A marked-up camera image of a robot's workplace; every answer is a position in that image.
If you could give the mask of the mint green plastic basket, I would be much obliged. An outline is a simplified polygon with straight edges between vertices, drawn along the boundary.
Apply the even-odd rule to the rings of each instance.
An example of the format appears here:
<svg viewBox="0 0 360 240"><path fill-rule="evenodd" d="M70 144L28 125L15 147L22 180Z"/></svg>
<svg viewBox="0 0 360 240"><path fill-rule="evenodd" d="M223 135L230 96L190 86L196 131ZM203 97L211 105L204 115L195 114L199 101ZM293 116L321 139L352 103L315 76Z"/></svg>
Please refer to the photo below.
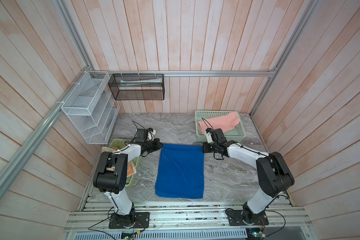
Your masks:
<svg viewBox="0 0 360 240"><path fill-rule="evenodd" d="M198 142L206 142L207 141L206 136L205 135L202 136L198 132L197 127L196 127L196 134L197 134ZM246 132L245 132L242 121L233 130L224 133L224 135L225 135L225 137L227 138L228 141L233 140L233 141L236 141L236 142L241 142L243 140L243 138L246 137Z"/></svg>

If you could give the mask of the pink towel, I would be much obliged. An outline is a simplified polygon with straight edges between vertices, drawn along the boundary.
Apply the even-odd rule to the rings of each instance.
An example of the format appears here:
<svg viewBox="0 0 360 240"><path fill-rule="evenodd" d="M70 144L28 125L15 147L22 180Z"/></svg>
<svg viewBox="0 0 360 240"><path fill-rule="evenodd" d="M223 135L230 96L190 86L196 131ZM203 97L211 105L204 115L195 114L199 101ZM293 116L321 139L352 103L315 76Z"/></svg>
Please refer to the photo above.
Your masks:
<svg viewBox="0 0 360 240"><path fill-rule="evenodd" d="M237 112L196 111L196 127L203 136L207 128L222 129L224 133L233 130L241 122Z"/></svg>

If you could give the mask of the blue towel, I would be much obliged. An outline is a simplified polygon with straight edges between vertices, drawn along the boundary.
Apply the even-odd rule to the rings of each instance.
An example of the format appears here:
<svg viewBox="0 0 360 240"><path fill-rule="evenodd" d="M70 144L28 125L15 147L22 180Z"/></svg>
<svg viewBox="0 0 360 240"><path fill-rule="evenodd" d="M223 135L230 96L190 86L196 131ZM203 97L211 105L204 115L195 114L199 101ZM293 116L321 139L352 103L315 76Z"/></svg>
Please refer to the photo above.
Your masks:
<svg viewBox="0 0 360 240"><path fill-rule="evenodd" d="M165 144L161 148L155 194L163 198L201 199L204 187L202 147Z"/></svg>

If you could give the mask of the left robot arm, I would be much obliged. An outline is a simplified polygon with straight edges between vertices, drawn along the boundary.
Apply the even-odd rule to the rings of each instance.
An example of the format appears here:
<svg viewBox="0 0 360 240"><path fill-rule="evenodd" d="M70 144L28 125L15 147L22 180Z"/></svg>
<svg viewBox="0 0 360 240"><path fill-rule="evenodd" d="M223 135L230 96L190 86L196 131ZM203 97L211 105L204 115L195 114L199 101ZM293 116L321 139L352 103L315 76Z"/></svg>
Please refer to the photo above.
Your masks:
<svg viewBox="0 0 360 240"><path fill-rule="evenodd" d="M134 208L125 190L128 163L144 153L150 154L163 147L155 134L152 128L137 129L136 136L125 147L114 152L105 151L100 155L93 186L110 199L119 216L129 216Z"/></svg>

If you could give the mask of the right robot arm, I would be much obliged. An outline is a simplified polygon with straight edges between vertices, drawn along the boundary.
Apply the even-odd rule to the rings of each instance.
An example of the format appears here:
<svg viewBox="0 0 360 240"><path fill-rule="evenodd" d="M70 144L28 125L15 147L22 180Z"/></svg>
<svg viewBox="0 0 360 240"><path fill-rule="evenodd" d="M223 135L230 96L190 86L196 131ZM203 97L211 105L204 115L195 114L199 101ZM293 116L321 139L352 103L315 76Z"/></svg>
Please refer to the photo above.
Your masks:
<svg viewBox="0 0 360 240"><path fill-rule="evenodd" d="M243 205L244 223L254 224L271 202L295 184L295 179L283 156L278 152L259 152L236 141L228 141L221 129L206 129L207 141L203 143L204 153L220 154L242 161L257 170L259 189Z"/></svg>

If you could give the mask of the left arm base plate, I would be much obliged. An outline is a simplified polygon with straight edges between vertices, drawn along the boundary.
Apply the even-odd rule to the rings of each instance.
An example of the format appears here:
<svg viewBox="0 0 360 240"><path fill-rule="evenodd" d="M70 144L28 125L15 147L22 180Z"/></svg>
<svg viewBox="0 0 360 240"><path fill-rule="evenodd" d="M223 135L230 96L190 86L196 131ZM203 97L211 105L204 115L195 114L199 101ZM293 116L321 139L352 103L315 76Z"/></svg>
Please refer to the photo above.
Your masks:
<svg viewBox="0 0 360 240"><path fill-rule="evenodd" d="M119 215L113 213L111 215L109 229L131 229L131 228L142 228L146 229L149 227L150 213L130 213L129 215Z"/></svg>

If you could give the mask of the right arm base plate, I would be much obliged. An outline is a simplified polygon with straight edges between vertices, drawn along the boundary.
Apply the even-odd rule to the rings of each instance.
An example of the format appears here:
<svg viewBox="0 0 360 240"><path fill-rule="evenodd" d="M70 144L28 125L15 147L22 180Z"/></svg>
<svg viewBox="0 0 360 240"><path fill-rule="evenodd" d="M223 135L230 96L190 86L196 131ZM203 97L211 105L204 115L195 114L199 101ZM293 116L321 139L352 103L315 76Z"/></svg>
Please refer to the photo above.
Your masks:
<svg viewBox="0 0 360 240"><path fill-rule="evenodd" d="M269 225L268 217L265 212L253 214L248 210L225 209L230 226L266 226Z"/></svg>

